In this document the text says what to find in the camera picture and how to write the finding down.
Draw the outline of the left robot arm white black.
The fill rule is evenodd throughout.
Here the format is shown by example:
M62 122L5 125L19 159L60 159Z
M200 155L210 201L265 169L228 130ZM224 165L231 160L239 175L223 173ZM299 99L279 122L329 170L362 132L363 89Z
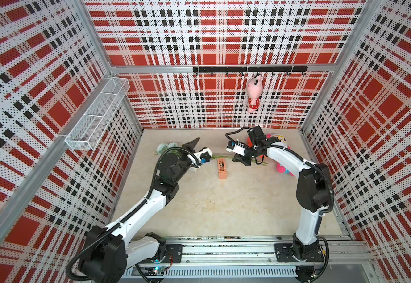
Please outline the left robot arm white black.
M176 196L180 179L191 169L209 162L212 151L205 147L194 150L194 139L180 147L170 147L158 158L147 194L129 211L105 227L94 226L81 250L66 266L73 281L117 283L130 267L146 259L161 261L166 255L166 240L148 233L133 240L137 232Z

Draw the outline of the orange tape dispenser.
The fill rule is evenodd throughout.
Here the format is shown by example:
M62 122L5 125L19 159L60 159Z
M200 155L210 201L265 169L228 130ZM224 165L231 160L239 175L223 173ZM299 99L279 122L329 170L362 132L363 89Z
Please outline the orange tape dispenser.
M218 165L218 178L220 180L227 179L227 167L224 158L217 159Z

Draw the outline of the white rose bouquet green stems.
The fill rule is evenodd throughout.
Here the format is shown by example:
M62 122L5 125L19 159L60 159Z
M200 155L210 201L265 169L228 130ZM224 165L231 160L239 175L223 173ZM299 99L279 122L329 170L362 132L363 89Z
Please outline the white rose bouquet green stems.
M177 144L177 143L169 143L169 144L161 143L161 144L159 144L158 147L157 147L157 155L161 156L166 150L168 150L168 149L170 149L170 148L173 148L173 147L178 147L178 144ZM170 151L170 153L176 155L178 158L181 158L182 155L183 155L183 154L182 154L179 150L177 150L177 149ZM233 157L230 156L230 155L222 155L222 154L213 155L213 156L211 157L212 160L215 160L215 159L232 159L232 158L233 158Z

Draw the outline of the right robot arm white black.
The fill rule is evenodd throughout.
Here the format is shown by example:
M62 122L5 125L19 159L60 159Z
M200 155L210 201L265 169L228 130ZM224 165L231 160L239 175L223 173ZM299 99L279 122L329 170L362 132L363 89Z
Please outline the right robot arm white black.
M297 179L296 199L302 211L291 254L296 261L306 262L320 252L319 229L324 215L333 211L335 197L329 168L302 158L278 137L266 136L259 126L242 127L225 136L227 151L235 154L232 161L250 166L260 164L259 156L268 157Z

